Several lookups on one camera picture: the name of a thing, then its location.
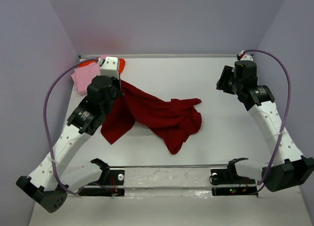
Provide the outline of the dark red t shirt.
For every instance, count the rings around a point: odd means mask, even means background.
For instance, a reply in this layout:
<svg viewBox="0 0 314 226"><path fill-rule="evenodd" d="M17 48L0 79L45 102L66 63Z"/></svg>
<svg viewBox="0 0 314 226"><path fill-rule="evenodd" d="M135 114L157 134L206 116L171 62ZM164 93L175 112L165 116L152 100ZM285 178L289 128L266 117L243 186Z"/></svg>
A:
<svg viewBox="0 0 314 226"><path fill-rule="evenodd" d="M202 116L195 109L201 103L199 98L163 101L125 81L122 92L101 127L102 136L110 144L138 122L161 138L171 154L177 154L189 136L201 129Z"/></svg>

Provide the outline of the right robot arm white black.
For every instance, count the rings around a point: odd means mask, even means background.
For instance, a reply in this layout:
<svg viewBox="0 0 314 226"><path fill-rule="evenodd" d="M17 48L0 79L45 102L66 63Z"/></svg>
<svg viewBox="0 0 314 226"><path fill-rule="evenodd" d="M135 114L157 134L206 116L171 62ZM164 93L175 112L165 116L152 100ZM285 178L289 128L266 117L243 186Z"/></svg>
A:
<svg viewBox="0 0 314 226"><path fill-rule="evenodd" d="M216 88L237 96L257 123L269 151L276 154L271 168L248 158L232 159L225 176L231 181L244 177L263 181L271 192L304 184L314 170L314 159L304 156L287 130L280 130L282 120L274 96L267 86L258 84L257 65L239 60L234 66L224 66Z"/></svg>

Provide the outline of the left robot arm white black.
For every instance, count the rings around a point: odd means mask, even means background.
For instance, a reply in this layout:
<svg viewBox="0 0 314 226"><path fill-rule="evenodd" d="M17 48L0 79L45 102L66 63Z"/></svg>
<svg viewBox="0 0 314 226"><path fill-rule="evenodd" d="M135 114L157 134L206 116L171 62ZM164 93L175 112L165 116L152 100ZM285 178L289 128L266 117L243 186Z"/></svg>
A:
<svg viewBox="0 0 314 226"><path fill-rule="evenodd" d="M81 169L64 175L78 150L95 134L121 97L119 76L96 76L87 95L69 116L63 131L40 165L28 176L20 176L16 185L47 212L57 211L68 194L77 195L88 184L99 185L110 176L110 167L96 158Z"/></svg>

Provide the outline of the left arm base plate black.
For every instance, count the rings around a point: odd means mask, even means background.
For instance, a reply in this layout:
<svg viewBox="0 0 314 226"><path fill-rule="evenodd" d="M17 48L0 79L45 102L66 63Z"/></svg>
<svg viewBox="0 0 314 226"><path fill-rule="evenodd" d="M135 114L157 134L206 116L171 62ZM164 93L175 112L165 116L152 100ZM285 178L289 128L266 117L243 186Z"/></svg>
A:
<svg viewBox="0 0 314 226"><path fill-rule="evenodd" d="M81 197L123 197L125 170L111 168L109 174L101 176L95 183L85 186L79 195Z"/></svg>

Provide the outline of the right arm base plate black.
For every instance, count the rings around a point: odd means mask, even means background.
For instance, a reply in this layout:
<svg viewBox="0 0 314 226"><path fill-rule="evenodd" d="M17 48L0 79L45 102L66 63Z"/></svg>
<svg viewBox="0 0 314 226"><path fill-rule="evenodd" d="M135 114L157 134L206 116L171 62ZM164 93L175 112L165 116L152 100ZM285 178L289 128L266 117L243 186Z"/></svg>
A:
<svg viewBox="0 0 314 226"><path fill-rule="evenodd" d="M257 191L256 182L247 177L230 177L227 169L211 169L211 193L217 196L249 196Z"/></svg>

